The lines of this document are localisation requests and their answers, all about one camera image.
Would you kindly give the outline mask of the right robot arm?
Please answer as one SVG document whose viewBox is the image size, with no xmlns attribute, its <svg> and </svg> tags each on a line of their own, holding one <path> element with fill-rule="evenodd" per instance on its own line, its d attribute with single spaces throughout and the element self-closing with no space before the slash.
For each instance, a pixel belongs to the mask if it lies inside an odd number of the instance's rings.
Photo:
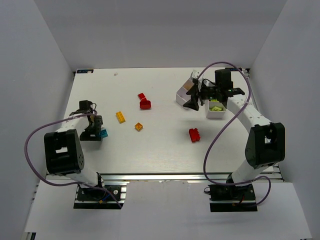
<svg viewBox="0 0 320 240">
<path fill-rule="evenodd" d="M 245 186 L 265 169 L 285 159 L 285 126 L 272 122 L 254 107 L 250 102 L 250 90 L 245 93 L 234 87 L 229 68 L 218 69 L 214 74 L 214 81 L 210 81 L 196 70 L 191 73 L 192 85 L 186 92 L 190 98 L 183 107 L 198 111 L 200 106 L 214 100 L 233 113 L 233 119 L 238 119 L 244 126 L 248 132 L 245 160 L 229 175 L 227 184 Z"/>
</svg>

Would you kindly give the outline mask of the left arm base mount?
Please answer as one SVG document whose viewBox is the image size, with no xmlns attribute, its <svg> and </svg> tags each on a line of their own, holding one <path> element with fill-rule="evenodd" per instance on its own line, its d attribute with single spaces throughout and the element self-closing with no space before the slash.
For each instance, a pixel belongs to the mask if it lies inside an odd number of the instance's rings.
<svg viewBox="0 0 320 240">
<path fill-rule="evenodd" d="M 114 196 L 121 206 L 108 192 L 79 185 L 76 189 L 73 208 L 78 210 L 120 210 L 126 199 L 127 183 L 107 181 L 104 188 Z"/>
</svg>

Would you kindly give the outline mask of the cyan long lego brick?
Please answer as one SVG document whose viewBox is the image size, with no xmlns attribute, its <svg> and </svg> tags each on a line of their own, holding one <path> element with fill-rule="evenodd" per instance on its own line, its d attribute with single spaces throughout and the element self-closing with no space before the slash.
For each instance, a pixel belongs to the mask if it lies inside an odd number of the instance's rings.
<svg viewBox="0 0 320 240">
<path fill-rule="evenodd" d="M 107 130 L 106 130 L 105 128 L 103 128 L 103 129 L 100 130 L 99 136 L 100 136 L 101 138 L 106 138 L 106 137 L 108 137 L 109 135 L 108 135 Z"/>
</svg>

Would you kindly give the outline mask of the lime long lego brick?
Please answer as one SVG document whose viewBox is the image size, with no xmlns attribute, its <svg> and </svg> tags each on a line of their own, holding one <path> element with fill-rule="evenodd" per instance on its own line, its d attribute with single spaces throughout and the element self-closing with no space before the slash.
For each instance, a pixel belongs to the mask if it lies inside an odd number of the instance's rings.
<svg viewBox="0 0 320 240">
<path fill-rule="evenodd" d="M 221 112 L 221 111 L 223 111 L 223 108 L 219 107 L 219 106 L 214 106 L 214 107 L 210 108 L 209 110 L 211 112 Z"/>
</svg>

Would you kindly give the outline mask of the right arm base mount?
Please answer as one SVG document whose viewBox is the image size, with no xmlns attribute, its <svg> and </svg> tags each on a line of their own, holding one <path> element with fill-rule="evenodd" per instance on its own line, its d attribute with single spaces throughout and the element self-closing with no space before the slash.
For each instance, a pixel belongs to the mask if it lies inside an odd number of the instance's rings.
<svg viewBox="0 0 320 240">
<path fill-rule="evenodd" d="M 209 195 L 212 213 L 257 212 L 256 195 L 252 184 L 224 186 L 210 184 L 203 192 Z"/>
</svg>

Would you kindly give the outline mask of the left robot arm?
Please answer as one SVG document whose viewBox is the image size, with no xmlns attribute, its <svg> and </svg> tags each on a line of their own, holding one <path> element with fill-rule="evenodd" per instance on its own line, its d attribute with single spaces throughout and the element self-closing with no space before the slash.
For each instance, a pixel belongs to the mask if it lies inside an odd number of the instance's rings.
<svg viewBox="0 0 320 240">
<path fill-rule="evenodd" d="M 44 135 L 47 171 L 102 188 L 101 175 L 85 164 L 81 141 L 101 142 L 108 136 L 102 127 L 103 117 L 97 114 L 96 104 L 89 100 L 81 100 L 79 108 L 69 117 L 58 130 Z"/>
</svg>

